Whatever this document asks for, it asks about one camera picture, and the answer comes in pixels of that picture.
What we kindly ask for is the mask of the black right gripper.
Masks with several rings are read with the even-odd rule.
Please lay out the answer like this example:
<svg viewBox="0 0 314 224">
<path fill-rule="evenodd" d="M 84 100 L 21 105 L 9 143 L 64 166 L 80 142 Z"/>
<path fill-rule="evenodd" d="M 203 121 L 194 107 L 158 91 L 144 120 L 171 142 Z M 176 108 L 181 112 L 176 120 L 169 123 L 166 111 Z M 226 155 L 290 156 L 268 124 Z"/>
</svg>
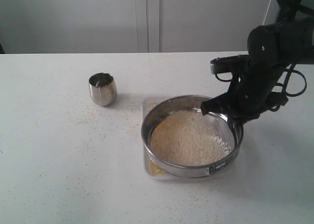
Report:
<svg viewBox="0 0 314 224">
<path fill-rule="evenodd" d="M 232 80 L 228 91 L 200 104 L 202 115 L 227 114 L 228 127 L 236 140 L 243 140 L 243 124 L 266 112 L 276 112 L 287 103 L 284 85 L 278 80 L 286 64 L 253 64 L 248 59 L 232 60 L 228 70 Z"/>
</svg>

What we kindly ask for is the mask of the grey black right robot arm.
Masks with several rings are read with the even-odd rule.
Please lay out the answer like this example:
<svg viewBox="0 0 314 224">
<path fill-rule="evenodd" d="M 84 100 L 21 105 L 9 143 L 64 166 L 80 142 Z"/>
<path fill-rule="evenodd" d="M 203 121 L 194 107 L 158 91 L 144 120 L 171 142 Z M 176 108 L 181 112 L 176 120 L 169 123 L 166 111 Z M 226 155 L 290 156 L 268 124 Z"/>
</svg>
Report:
<svg viewBox="0 0 314 224">
<path fill-rule="evenodd" d="M 248 36 L 248 54 L 210 62 L 212 74 L 231 73 L 232 78 L 225 93 L 201 103 L 201 111 L 226 115 L 236 141 L 243 136 L 246 122 L 266 111 L 278 111 L 292 97 L 287 85 L 295 66 L 314 62 L 314 11 L 293 0 L 276 1 L 281 8 L 305 17 L 258 26 Z"/>
</svg>

